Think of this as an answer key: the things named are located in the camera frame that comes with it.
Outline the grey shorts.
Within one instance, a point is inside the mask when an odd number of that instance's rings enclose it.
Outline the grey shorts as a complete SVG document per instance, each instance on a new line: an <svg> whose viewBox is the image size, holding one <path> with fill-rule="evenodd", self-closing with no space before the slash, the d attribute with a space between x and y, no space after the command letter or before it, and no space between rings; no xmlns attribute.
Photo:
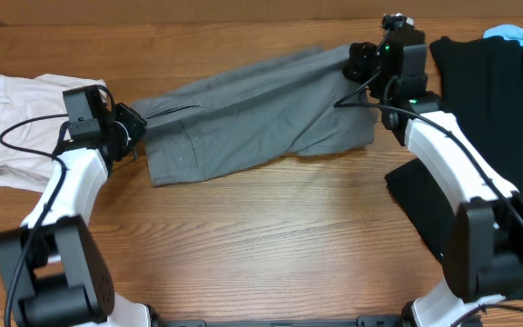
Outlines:
<svg viewBox="0 0 523 327"><path fill-rule="evenodd" d="M371 144L375 113L334 105L357 87L342 74L348 57L347 45L313 47L134 102L153 186Z"/></svg>

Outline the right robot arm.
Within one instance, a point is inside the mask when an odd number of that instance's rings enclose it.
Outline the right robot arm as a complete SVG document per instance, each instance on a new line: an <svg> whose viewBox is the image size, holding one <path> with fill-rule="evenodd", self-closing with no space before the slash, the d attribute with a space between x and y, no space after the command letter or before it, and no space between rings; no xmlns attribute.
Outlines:
<svg viewBox="0 0 523 327"><path fill-rule="evenodd" d="M498 174L427 87L425 35L411 18L385 15L378 44L355 43L344 76L357 89L339 108L370 94L384 127L426 166L455 216L443 279L398 315L362 315L360 326L478 326L523 292L523 196Z"/></svg>

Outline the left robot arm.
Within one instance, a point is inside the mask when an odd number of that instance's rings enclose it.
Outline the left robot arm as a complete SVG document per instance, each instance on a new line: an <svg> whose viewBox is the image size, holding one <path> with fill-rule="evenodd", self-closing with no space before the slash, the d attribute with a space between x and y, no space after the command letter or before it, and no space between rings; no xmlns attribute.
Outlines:
<svg viewBox="0 0 523 327"><path fill-rule="evenodd" d="M95 199L113 164L135 151L146 122L94 84L63 93L54 170L37 205L0 232L6 326L160 326L147 304L116 293L88 230Z"/></svg>

